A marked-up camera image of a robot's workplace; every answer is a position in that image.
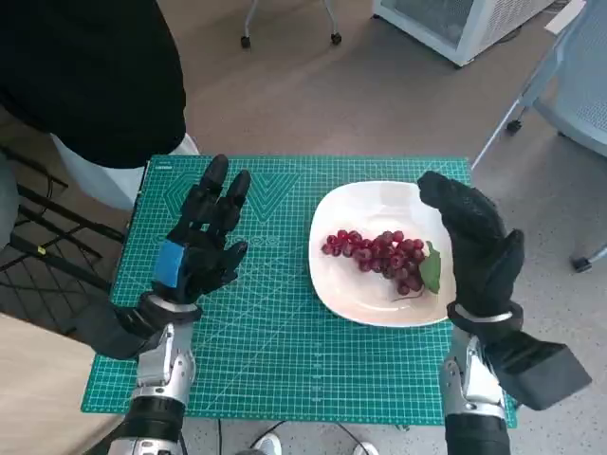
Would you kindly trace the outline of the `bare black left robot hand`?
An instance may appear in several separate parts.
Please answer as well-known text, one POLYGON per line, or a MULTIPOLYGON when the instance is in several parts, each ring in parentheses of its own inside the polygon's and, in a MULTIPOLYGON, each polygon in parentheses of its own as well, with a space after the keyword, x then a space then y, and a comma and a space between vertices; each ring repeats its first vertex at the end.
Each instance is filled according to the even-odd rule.
POLYGON ((251 178, 241 171, 224 190, 229 161, 215 156, 189 190, 176 225, 160 246, 153 293, 174 304, 194 304, 202 295, 233 282, 248 244, 227 246, 240 221, 251 178))

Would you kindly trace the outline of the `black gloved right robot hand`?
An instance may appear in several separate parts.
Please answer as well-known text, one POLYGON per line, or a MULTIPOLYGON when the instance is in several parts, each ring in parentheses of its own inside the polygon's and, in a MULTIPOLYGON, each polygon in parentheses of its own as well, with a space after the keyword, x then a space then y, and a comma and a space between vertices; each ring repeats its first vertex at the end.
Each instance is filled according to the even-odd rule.
POLYGON ((451 238, 455 304, 478 318, 514 310, 514 283, 524 263, 524 234, 508 231, 495 204, 479 190, 426 172, 417 181, 422 202, 437 209, 451 238))

